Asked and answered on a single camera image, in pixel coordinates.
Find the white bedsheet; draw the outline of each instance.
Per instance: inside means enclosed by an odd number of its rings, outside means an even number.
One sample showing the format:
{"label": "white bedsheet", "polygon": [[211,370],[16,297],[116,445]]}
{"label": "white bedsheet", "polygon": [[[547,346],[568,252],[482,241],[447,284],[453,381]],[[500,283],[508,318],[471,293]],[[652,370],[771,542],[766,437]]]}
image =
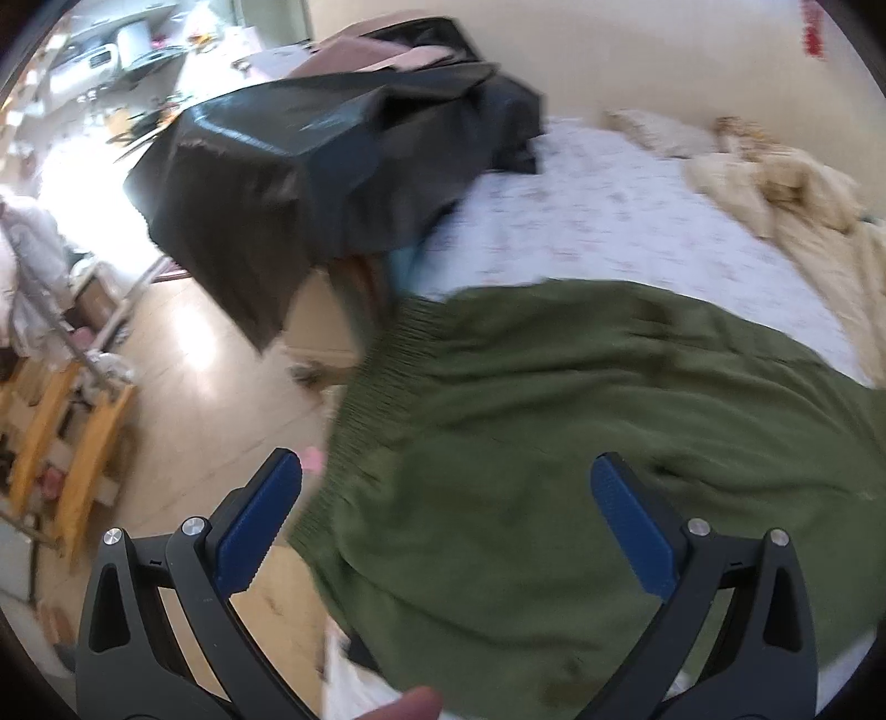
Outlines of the white bedsheet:
{"label": "white bedsheet", "polygon": [[[616,132],[563,120],[549,123],[536,149],[538,175],[488,173],[474,183],[427,239],[413,292],[442,299],[466,287],[544,278],[632,280],[781,330],[869,384],[843,328],[793,264],[690,191],[682,160],[660,160]],[[821,671],[819,711],[858,668],[874,637],[871,630]],[[351,664],[342,642],[333,626],[325,720],[351,720],[400,695]],[[681,677],[673,689],[690,684]]]}

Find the metal screw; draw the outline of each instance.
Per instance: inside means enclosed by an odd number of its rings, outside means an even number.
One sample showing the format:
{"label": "metal screw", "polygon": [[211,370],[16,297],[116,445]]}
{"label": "metal screw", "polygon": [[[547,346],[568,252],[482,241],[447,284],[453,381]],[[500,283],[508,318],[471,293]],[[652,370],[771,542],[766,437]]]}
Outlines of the metal screw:
{"label": "metal screw", "polygon": [[769,539],[779,547],[784,547],[790,542],[790,536],[784,530],[776,528],[769,533]]}
{"label": "metal screw", "polygon": [[182,532],[185,535],[195,536],[203,532],[206,521],[203,518],[188,518],[182,523]]}
{"label": "metal screw", "polygon": [[699,537],[707,537],[711,534],[711,526],[708,524],[707,520],[702,520],[701,518],[693,518],[686,525],[689,528],[689,532],[693,535],[698,535]]}
{"label": "metal screw", "polygon": [[116,545],[123,538],[123,531],[120,528],[111,528],[102,537],[105,545]]}

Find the blue gripper pad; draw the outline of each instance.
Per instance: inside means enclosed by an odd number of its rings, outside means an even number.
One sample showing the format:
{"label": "blue gripper pad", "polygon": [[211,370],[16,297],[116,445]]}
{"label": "blue gripper pad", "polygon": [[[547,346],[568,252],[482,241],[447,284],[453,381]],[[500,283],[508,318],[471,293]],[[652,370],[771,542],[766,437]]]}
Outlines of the blue gripper pad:
{"label": "blue gripper pad", "polygon": [[677,587],[673,550],[605,456],[591,466],[591,493],[643,590],[667,602]]}
{"label": "blue gripper pad", "polygon": [[206,545],[219,595],[229,598],[249,587],[300,492],[299,456],[277,448],[213,513]]}

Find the green knit fabric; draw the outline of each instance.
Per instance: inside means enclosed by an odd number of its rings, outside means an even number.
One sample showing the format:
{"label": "green knit fabric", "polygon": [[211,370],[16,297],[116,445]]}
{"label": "green knit fabric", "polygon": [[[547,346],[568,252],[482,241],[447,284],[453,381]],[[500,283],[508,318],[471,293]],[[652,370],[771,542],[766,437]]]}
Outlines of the green knit fabric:
{"label": "green knit fabric", "polygon": [[823,665],[886,606],[883,407],[787,336],[651,287],[409,299],[347,390],[291,542],[394,687],[567,720],[657,609],[590,497],[614,450],[684,517],[790,533]]}

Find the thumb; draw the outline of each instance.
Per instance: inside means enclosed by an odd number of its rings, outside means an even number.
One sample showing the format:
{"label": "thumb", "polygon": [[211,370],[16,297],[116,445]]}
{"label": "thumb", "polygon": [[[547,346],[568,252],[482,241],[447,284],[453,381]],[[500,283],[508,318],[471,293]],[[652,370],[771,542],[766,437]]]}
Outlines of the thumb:
{"label": "thumb", "polygon": [[373,710],[359,720],[437,720],[443,699],[430,687],[417,687],[391,705]]}

